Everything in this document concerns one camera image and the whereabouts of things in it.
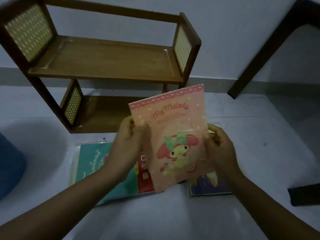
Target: tiled floor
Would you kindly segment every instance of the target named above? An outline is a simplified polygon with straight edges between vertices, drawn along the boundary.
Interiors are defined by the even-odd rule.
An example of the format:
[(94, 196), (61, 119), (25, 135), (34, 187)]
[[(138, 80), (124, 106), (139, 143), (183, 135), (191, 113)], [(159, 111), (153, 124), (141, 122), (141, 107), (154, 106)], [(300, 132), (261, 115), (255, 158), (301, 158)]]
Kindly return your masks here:
[[(60, 102), (65, 89), (51, 88)], [(122, 95), (127, 91), (84, 93)], [(152, 96), (155, 91), (130, 91)], [(320, 182), (320, 100), (206, 93), (208, 122), (234, 142), (239, 164), (254, 183), (320, 230), (320, 206), (292, 207), (287, 189)], [(0, 87), (0, 131), (28, 157), (21, 182), (0, 201), (0, 224), (68, 185), (75, 143), (109, 134), (69, 134), (32, 87)], [(232, 195), (188, 198), (184, 185), (164, 193), (92, 210), (66, 239), (266, 239)]]

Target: blue bucket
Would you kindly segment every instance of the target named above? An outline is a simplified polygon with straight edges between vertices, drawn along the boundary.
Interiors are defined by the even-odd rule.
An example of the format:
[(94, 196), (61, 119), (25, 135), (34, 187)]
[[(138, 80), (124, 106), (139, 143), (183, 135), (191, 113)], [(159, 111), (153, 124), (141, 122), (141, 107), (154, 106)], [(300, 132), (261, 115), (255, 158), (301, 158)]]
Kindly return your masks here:
[(25, 169), (22, 152), (0, 133), (0, 200), (17, 185)]

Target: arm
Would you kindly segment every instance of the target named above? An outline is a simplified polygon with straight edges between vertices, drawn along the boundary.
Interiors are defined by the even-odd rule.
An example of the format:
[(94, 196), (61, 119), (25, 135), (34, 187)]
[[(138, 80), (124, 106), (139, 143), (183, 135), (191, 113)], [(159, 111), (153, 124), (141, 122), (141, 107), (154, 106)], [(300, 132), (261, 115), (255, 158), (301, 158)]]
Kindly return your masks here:
[(206, 138), (207, 153), (219, 176), (242, 203), (268, 239), (320, 239), (320, 233), (297, 218), (247, 179), (239, 169), (232, 141), (219, 127)]
[(32, 210), (0, 226), (0, 239), (62, 239), (137, 161), (145, 127), (124, 119), (105, 165)]

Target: baseboard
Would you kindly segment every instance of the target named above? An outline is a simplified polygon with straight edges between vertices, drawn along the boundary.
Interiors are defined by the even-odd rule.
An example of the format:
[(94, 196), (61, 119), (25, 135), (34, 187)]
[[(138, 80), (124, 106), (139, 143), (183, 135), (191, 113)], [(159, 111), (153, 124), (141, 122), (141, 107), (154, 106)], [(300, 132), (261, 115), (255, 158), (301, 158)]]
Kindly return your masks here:
[[(67, 87), (69, 79), (42, 78), (47, 87)], [(206, 92), (227, 93), (235, 80), (221, 78), (190, 77), (187, 86), (204, 84)], [(122, 90), (157, 90), (162, 91), (162, 84), (137, 81), (119, 80), (79, 80), (82, 88), (94, 89), (122, 89)], [(31, 86), (18, 68), (0, 67), (0, 85)], [(177, 85), (170, 85), (169, 90), (177, 89)], [(251, 81), (242, 93), (250, 94), (278, 94), (287, 96), (320, 96), (320, 84), (282, 83)]]

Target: left hand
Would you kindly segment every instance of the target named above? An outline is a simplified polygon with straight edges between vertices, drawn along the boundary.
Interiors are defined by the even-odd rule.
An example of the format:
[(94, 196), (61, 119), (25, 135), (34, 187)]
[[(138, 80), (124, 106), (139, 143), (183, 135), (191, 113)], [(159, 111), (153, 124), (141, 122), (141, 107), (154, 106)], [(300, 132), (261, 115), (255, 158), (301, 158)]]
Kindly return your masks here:
[(111, 147), (108, 160), (102, 167), (118, 180), (124, 181), (138, 160), (142, 151), (141, 141), (148, 126), (135, 126), (131, 116), (126, 117), (119, 128)]

